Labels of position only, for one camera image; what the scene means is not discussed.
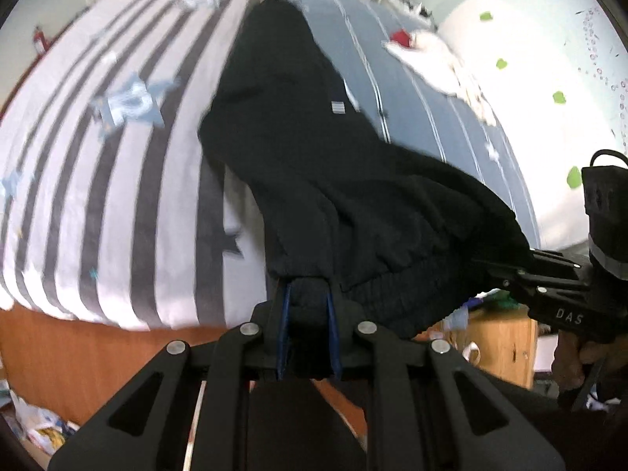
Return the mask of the person right hand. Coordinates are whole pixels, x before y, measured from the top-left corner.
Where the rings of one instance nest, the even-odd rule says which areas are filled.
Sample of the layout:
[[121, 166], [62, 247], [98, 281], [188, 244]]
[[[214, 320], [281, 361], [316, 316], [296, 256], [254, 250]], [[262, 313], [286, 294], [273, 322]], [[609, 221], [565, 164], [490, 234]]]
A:
[[561, 393], [580, 388], [586, 377], [584, 367], [603, 361], [602, 378], [627, 366], [627, 337], [619, 337], [610, 345], [584, 342], [577, 335], [560, 330], [553, 353], [551, 373]]

